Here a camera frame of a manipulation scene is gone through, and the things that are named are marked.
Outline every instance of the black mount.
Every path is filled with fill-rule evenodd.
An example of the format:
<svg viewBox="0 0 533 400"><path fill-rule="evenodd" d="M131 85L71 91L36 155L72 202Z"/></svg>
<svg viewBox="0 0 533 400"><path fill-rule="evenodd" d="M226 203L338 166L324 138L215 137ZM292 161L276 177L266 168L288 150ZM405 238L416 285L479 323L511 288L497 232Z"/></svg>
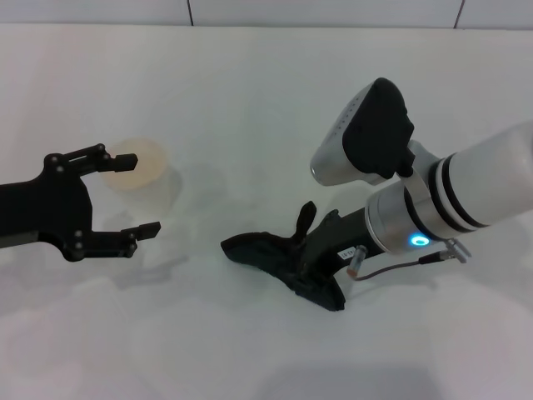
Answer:
<svg viewBox="0 0 533 400"><path fill-rule="evenodd" d="M269 273L298 296L326 310L343 310L346 299L333 275L350 260L339 253L359 245L367 248L368 257L383 251L366 230L364 208L345 217L333 210L307 234L315 216L316 206L308 202L301 208L296 233L291 237L244 233L222 242L222 250L233 262Z"/></svg>
<svg viewBox="0 0 533 400"><path fill-rule="evenodd" d="M407 146L414 129L400 90L380 77L342 134L342 147L362 173L377 173L385 179L395 173L409 177L415 156Z"/></svg>
<svg viewBox="0 0 533 400"><path fill-rule="evenodd" d="M45 242L66 260L130 258L137 240L154 238L159 222L121 232L93 232L92 204L81 177L135 169L137 156L112 158L103 144L68 154L49 154L41 174L28 182L0 185L0 248Z"/></svg>

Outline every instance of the white surface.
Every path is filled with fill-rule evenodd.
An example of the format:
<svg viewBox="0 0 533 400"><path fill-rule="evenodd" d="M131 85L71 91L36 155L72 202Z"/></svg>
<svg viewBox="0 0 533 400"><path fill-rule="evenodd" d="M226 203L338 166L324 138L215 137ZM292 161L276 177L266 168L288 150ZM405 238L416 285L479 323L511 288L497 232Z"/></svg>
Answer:
<svg viewBox="0 0 533 400"><path fill-rule="evenodd" d="M466 0L458 28L532 29L531 0Z"/></svg>
<svg viewBox="0 0 533 400"><path fill-rule="evenodd" d="M308 166L371 80L398 85L413 138L445 156L531 118L532 68L528 32L0 27L1 182L134 136L182 180L132 260L0 252L0 398L530 399L533 214L465 235L465 266L362 282L339 313L218 243L290 235L310 199L319 218L365 202L369 187L321 187ZM147 222L87 185L97 228ZM405 260L383 257L364 271Z"/></svg>
<svg viewBox="0 0 533 400"><path fill-rule="evenodd" d="M197 26L452 28L460 6L461 0L191 0Z"/></svg>
<svg viewBox="0 0 533 400"><path fill-rule="evenodd" d="M187 0L0 0L0 23L190 25Z"/></svg>

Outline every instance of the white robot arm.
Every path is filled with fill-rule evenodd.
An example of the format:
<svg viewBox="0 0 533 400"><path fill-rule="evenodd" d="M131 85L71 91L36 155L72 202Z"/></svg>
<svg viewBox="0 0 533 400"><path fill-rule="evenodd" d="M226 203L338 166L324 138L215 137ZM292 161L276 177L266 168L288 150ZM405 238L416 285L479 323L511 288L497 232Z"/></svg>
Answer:
<svg viewBox="0 0 533 400"><path fill-rule="evenodd" d="M296 294L331 311L345 298L333 274L348 266L357 281L393 268L455 258L465 263L461 234L486 228L533 208L533 122L439 158L411 140L414 126L398 88L379 78L342 111L311 160L324 186L361 180L400 180L375 192L366 206L344 217L328 213L312 232L316 208L301 210L296 234L252 232L222 243L237 263L281 279ZM443 243L445 249L406 264L358 276L365 258L402 254Z"/></svg>

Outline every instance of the black band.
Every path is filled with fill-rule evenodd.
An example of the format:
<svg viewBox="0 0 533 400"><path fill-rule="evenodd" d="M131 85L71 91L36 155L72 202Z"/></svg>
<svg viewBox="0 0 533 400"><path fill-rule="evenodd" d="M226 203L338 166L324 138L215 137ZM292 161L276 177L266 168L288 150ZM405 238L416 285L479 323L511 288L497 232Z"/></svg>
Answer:
<svg viewBox="0 0 533 400"><path fill-rule="evenodd" d="M474 232L471 229L467 229L465 227L462 227L459 225L459 223L456 222L453 217L448 214L446 209L444 208L444 205L442 204L441 197L439 196L439 191L436 188L436 170L439 167L439 162L435 162L429 172L429 188L431 193L431 199L433 200L433 204L435 205L436 211L441 216L442 220L450 226L450 228L455 229L457 232L462 233L468 233L468 232Z"/></svg>
<svg viewBox="0 0 533 400"><path fill-rule="evenodd" d="M411 220L413 221L415 226L418 228L418 230L421 233L423 233L424 235L426 235L431 240L443 242L445 239L443 239L442 237L438 237L435 234L433 234L424 225L422 220L420 220L420 218L418 217L418 214L416 213L415 205L413 204L413 199L411 198L411 195L409 194L409 192L407 191L406 188L403 191L403 198L406 201L406 207L407 207L407 212L409 213L409 217L411 217Z"/></svg>
<svg viewBox="0 0 533 400"><path fill-rule="evenodd" d="M483 223L477 222L474 218L468 215L468 212L466 212L463 206L461 206L459 199L454 193L453 187L451 187L450 161L454 155L455 154L450 155L442 163L442 185L444 186L444 191L446 192L446 196L448 197L448 200L450 200L451 206L456 210L456 213L459 214L459 216L463 218L467 223L469 223L472 227L486 228L489 225L485 225Z"/></svg>

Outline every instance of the cable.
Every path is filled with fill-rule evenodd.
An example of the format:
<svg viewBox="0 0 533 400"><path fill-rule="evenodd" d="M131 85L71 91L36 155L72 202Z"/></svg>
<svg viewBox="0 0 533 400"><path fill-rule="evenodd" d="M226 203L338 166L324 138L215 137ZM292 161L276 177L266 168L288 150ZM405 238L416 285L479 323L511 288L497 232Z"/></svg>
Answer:
<svg viewBox="0 0 533 400"><path fill-rule="evenodd" d="M357 282L366 281L367 279L373 278L376 275L380 275L381 273L386 273L387 271L391 271L393 269L413 267L415 265L439 263L441 261L445 261L448 259L450 259L450 256L446 250L443 252L433 252L431 254L428 254L427 256L420 257L417 261L404 262L402 264L391 265L390 267L378 269L377 271L369 273L368 275L365 275L364 277L356 277L354 278L354 281L357 281Z"/></svg>
<svg viewBox="0 0 533 400"><path fill-rule="evenodd" d="M387 271L391 271L393 269L398 269L398 268L412 267L414 265L420 265L420 263L418 261L411 261L411 262L404 262L403 264L391 265L390 267L378 269L377 271L373 273L369 273L368 275L365 275L364 277L356 277L354 280L358 282L366 281L367 279L373 278L375 277L375 275L379 275L380 273L386 273Z"/></svg>

